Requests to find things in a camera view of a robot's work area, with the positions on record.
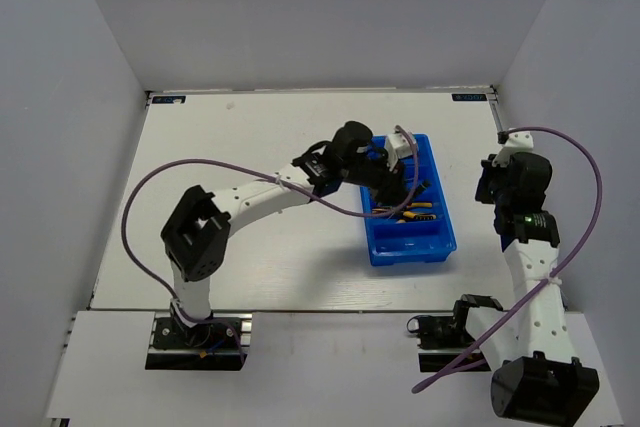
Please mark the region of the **yellow black pliers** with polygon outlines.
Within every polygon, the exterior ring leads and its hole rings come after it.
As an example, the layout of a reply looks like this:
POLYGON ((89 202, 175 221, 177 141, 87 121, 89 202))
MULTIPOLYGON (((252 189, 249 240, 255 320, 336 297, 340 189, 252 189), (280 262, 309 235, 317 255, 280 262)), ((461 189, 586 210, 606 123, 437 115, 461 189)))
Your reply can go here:
POLYGON ((384 218, 393 221, 396 224, 404 224, 409 222, 430 222, 435 221, 437 216, 433 213, 401 210, 392 212, 390 209, 374 209, 374 214, 382 214, 384 218))
POLYGON ((428 210, 428 209, 432 209, 434 207, 434 204, 431 202, 411 202, 409 204, 404 205, 403 207, 400 206, 388 206, 388 205, 376 205, 373 209, 372 212, 373 213, 382 213, 382 212, 387 212, 387 211, 398 211, 398 212, 404 212, 404 211, 412 211, 412 210, 428 210))

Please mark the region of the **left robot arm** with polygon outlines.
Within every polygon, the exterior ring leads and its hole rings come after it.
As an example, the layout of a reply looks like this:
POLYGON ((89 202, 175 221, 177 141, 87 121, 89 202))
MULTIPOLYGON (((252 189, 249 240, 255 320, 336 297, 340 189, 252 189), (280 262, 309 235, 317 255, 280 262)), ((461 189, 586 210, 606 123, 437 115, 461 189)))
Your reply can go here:
POLYGON ((222 266, 229 239, 239 230, 285 209, 319 202, 342 184, 367 188, 393 211, 411 201, 415 188, 405 180, 404 159, 416 159, 414 137, 401 128, 373 142, 364 124, 348 121, 334 137, 313 144, 274 174, 217 193, 188 188, 161 239, 174 278, 171 316, 177 334, 199 346, 211 334, 210 277, 222 266))

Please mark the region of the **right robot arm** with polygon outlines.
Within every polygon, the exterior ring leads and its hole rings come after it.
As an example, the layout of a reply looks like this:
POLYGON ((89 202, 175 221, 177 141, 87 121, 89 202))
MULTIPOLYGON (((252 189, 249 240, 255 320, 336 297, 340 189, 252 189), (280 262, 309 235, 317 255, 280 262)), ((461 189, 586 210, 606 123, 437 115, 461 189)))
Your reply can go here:
POLYGON ((481 346, 492 372, 494 413, 546 426, 573 426, 597 394, 595 369, 582 364, 571 341, 558 278, 560 237, 544 210, 550 162, 532 152, 501 150, 481 163, 475 198, 494 207, 494 228, 522 307, 504 311, 487 296, 465 296, 470 307, 451 321, 453 337, 472 346, 499 319, 506 322, 481 346))

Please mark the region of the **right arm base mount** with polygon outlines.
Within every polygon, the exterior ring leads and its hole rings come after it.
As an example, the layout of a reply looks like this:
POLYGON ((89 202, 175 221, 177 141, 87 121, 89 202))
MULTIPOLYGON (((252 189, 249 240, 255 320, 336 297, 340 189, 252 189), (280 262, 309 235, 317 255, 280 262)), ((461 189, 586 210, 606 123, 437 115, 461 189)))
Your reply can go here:
POLYGON ((418 341, 421 373, 435 373, 473 343, 464 329, 454 325, 452 315, 416 315, 406 323, 410 337, 418 341))

